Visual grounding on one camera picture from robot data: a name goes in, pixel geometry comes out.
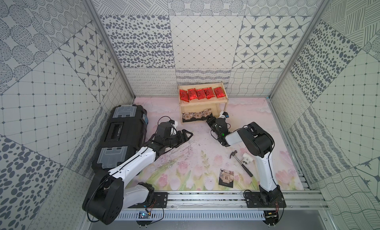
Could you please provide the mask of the red tea bag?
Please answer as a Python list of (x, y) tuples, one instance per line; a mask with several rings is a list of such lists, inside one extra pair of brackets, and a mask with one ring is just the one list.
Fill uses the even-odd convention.
[(198, 100), (202, 100), (202, 99), (206, 98), (206, 94), (205, 94), (204, 89), (197, 89), (196, 93), (197, 93)]
[(211, 87), (204, 88), (203, 91), (204, 91), (205, 97), (207, 99), (211, 99), (211, 98), (216, 97), (216, 95), (214, 94), (213, 88), (211, 88)]
[(179, 90), (179, 97), (180, 97), (180, 100), (182, 100), (184, 102), (190, 102), (189, 95), (188, 95), (188, 92), (186, 90), (180, 89)]
[(198, 99), (197, 90), (195, 88), (188, 89), (188, 97), (190, 101)]
[(214, 90), (216, 98), (223, 98), (226, 96), (226, 93), (222, 87), (217, 87), (217, 88), (214, 88), (213, 90)]

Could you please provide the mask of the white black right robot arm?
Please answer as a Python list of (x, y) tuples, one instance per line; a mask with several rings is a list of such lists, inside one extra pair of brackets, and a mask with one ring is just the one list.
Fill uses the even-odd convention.
[(255, 157), (260, 176), (259, 190), (262, 203), (268, 206), (276, 198), (280, 198), (282, 192), (274, 176), (271, 157), (275, 147), (272, 136), (256, 122), (245, 125), (234, 132), (228, 130), (224, 116), (210, 117), (206, 122), (212, 132), (217, 135), (216, 139), (222, 146), (229, 147), (242, 142), (249, 153)]

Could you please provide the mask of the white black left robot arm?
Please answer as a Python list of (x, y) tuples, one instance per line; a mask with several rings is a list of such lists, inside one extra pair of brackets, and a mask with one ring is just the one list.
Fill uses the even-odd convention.
[(109, 225), (129, 207), (141, 205), (148, 209), (159, 206), (151, 184), (140, 182), (130, 188), (127, 185), (145, 167), (189, 141), (193, 135), (187, 130), (177, 130), (174, 121), (162, 122), (135, 155), (109, 171), (98, 171), (82, 204), (87, 216), (94, 217), (91, 221)]

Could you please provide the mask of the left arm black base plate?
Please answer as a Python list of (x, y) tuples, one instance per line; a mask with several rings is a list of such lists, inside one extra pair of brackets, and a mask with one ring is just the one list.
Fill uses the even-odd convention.
[(149, 194), (146, 201), (143, 203), (138, 203), (129, 207), (132, 208), (166, 208), (168, 201), (168, 192), (154, 192), (153, 194)]

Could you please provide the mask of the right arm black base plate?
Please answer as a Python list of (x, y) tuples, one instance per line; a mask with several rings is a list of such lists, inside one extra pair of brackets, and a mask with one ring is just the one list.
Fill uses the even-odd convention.
[(269, 200), (260, 192), (245, 191), (243, 193), (243, 198), (245, 200), (247, 208), (281, 209), (287, 207), (285, 198), (282, 194), (272, 200)]

